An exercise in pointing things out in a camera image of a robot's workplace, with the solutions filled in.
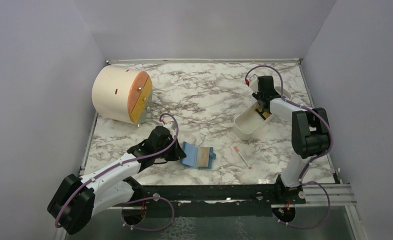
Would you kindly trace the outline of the blue card holder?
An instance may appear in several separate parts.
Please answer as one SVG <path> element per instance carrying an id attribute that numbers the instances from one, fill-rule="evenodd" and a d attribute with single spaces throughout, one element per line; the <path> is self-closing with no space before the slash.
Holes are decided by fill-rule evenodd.
<path id="1" fill-rule="evenodd" d="M 182 150 L 186 157 L 181 159 L 180 163 L 193 169 L 211 169 L 213 161 L 217 157 L 213 147 L 199 147 L 185 141 Z"/>

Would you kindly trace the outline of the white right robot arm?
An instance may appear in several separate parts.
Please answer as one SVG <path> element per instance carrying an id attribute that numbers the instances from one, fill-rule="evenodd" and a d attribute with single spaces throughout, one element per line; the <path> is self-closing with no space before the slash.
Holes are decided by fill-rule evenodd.
<path id="1" fill-rule="evenodd" d="M 281 204 L 298 196 L 302 180 L 311 163 L 327 154 L 332 146 L 332 134 L 327 111 L 322 107 L 311 108 L 298 105 L 274 86 L 269 75 L 246 80 L 253 91 L 262 113 L 283 118 L 291 124 L 293 154 L 285 170 L 279 174 L 273 189 L 273 198 Z"/>

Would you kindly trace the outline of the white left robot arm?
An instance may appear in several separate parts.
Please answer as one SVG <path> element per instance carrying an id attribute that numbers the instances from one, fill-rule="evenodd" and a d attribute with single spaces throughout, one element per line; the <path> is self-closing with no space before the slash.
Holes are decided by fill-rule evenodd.
<path id="1" fill-rule="evenodd" d="M 118 160 L 92 173 L 66 176 L 47 206 L 55 226 L 70 235 L 81 231 L 92 217 L 120 203 L 136 205 L 142 192 L 133 176 L 157 159 L 178 161 L 186 154 L 178 143 L 177 130 L 158 125 L 149 137 L 130 147 Z"/>

